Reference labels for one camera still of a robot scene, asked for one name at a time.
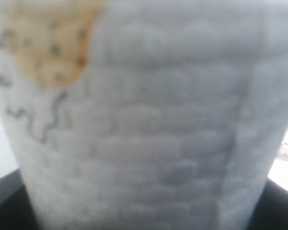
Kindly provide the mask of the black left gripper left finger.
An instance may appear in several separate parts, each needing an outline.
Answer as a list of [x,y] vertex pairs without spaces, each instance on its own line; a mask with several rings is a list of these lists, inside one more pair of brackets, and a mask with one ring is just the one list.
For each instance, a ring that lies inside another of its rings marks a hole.
[[0,230],[38,230],[19,170],[0,178]]

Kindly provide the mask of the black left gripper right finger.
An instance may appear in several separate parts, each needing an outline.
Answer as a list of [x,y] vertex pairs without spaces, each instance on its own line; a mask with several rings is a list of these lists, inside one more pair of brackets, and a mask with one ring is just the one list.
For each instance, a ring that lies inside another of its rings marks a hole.
[[288,230],[288,190],[266,179],[243,230]]

